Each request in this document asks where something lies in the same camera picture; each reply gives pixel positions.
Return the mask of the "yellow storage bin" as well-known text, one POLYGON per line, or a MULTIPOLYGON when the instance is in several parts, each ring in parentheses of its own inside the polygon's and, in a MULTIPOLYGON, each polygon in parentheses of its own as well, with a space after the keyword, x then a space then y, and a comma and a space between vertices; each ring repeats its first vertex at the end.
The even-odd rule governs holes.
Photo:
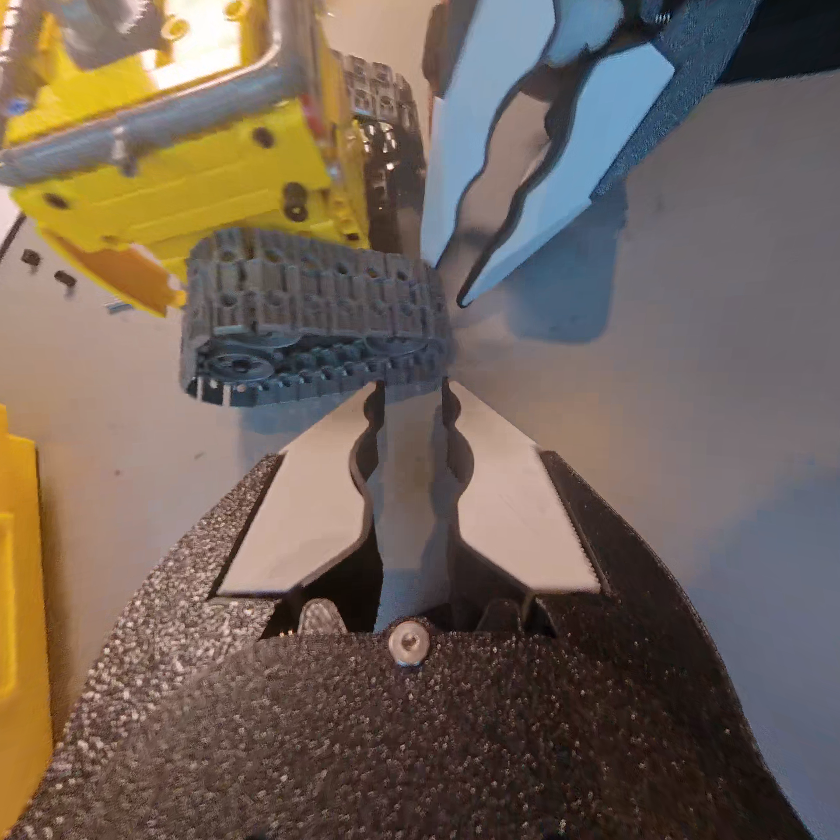
POLYGON ((53 749, 35 444, 1 406, 1 830, 11 831, 53 749))

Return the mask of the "yellow toy brick bulldozer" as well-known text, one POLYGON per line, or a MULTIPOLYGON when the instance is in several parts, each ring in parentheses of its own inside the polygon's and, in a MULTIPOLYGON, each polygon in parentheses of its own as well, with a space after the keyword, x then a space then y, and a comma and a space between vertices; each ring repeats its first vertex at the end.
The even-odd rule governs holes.
POLYGON ((197 242, 384 245, 424 189, 408 82, 331 49, 319 2, 2 2, 2 191, 129 305, 181 308, 197 242))

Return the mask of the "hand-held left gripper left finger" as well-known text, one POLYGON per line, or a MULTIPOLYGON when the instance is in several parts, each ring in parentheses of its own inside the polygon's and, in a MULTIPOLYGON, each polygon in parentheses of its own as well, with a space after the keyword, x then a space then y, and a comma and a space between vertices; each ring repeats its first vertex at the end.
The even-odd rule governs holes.
POLYGON ((384 419, 385 384, 372 382, 280 451, 215 595, 288 595, 362 546, 373 527, 368 480, 384 419))

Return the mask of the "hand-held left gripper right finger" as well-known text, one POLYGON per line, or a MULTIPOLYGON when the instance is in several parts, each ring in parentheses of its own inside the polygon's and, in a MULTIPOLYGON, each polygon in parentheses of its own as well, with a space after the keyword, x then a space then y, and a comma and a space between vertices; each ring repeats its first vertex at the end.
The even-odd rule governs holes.
POLYGON ((458 546, 526 597, 600 594, 537 443, 451 379, 443 383, 442 411, 447 466, 458 482, 458 546))

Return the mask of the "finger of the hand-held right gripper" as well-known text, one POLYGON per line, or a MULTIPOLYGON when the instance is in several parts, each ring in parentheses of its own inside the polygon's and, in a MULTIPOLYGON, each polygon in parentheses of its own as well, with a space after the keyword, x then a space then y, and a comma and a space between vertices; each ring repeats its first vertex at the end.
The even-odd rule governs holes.
POLYGON ((571 224, 675 73, 650 42, 598 59, 457 295, 467 308, 571 224))
POLYGON ((434 100, 421 225, 421 254, 437 266, 453 237, 459 209, 487 162, 487 147, 506 100, 540 62, 557 14, 551 1, 448 3, 460 29, 457 55, 434 100))

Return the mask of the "pile of small brick pins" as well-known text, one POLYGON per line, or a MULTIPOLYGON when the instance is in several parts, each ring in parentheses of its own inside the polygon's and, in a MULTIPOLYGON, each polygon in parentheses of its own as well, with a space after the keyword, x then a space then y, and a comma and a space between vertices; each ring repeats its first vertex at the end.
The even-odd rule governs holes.
POLYGON ((61 285, 63 293, 66 296, 71 296, 75 292, 77 287, 76 277, 65 269, 53 269, 47 266, 46 258, 37 250, 25 248, 21 253, 19 262, 25 267, 28 276, 38 277, 44 275, 44 277, 52 279, 55 283, 61 285))

